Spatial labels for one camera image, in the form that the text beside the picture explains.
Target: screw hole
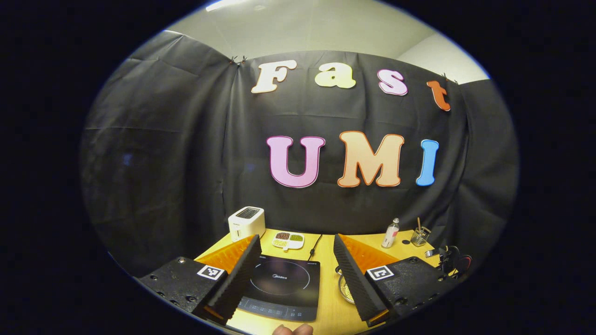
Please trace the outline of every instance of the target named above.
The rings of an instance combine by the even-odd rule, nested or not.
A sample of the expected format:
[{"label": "screw hole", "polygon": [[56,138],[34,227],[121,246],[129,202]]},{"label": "screw hole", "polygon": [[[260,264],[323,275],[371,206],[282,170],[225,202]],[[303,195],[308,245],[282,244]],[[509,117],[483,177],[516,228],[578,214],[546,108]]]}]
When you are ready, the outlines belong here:
[{"label": "screw hole", "polygon": [[395,304],[396,304],[396,305],[405,305],[405,304],[407,304],[407,303],[408,303],[408,298],[405,298],[405,297],[398,298],[398,299],[395,301]]}]

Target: white divided plate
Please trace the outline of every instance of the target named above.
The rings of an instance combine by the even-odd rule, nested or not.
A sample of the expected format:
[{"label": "white divided plate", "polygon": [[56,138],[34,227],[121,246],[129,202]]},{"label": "white divided plate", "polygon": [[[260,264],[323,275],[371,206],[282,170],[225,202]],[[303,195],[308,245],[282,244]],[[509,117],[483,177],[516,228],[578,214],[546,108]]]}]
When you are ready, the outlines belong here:
[{"label": "white divided plate", "polygon": [[[277,238],[282,233],[288,234],[288,239],[285,240],[283,238]],[[292,240],[292,238],[297,238],[298,236],[302,239],[301,241]],[[284,249],[284,251],[288,251],[288,249],[300,249],[302,246],[304,246],[304,235],[297,232],[280,231],[275,235],[271,241],[271,244],[278,248]]]}]

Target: pink letter u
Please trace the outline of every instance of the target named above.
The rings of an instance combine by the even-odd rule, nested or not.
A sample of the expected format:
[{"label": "pink letter u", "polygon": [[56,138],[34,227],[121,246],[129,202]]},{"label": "pink letter u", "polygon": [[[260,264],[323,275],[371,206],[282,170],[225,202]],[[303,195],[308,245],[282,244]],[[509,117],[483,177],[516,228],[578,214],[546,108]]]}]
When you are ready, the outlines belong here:
[{"label": "pink letter u", "polygon": [[300,144],[306,149],[306,163],[303,174],[297,176],[288,171],[288,148],[294,143],[287,136],[274,136],[267,139],[271,148],[271,175],[283,186],[303,188],[312,185],[319,175],[319,152],[325,145],[325,139],[320,137],[303,137]]}]

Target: hand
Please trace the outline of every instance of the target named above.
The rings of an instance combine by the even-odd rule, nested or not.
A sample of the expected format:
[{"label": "hand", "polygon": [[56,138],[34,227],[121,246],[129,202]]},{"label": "hand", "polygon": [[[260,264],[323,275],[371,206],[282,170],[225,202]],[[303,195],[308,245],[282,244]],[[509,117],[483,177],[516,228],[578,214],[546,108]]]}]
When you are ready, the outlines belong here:
[{"label": "hand", "polygon": [[273,335],[312,335],[312,331],[312,327],[307,324],[301,325],[294,329],[294,331],[281,324],[273,331]]}]

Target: ceiling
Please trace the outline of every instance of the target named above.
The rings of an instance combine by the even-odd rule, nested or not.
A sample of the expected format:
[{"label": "ceiling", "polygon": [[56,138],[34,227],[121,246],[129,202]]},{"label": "ceiling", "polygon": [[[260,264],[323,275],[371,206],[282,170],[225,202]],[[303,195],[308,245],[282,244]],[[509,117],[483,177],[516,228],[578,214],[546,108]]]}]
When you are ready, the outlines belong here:
[{"label": "ceiling", "polygon": [[211,11],[197,10],[167,30],[226,56],[249,59],[311,50],[396,59],[435,34],[409,14],[373,0],[241,0]]}]

